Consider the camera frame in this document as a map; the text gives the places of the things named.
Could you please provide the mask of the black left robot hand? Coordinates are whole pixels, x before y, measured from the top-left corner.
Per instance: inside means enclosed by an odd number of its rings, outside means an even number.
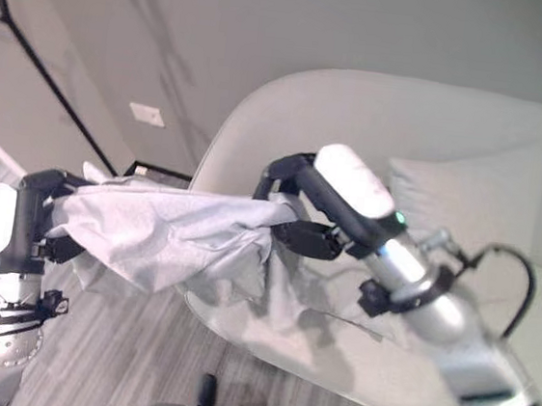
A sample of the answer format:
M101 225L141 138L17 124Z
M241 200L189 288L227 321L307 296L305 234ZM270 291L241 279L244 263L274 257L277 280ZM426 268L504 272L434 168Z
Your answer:
M0 184L0 275L41 275L44 262L66 263L85 250L68 235L48 239L55 200L91 183L67 171L45 170L16 185Z

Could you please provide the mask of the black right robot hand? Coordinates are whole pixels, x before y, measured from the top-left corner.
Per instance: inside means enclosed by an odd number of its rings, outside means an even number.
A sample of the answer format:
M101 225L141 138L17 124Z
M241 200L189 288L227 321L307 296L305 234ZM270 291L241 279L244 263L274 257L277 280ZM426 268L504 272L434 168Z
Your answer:
M346 252L362 259L406 231L390 192L349 146L333 144L273 161L253 198L269 199L275 184L291 198L305 195L331 223L299 219L273 226L274 237L296 255L331 260Z

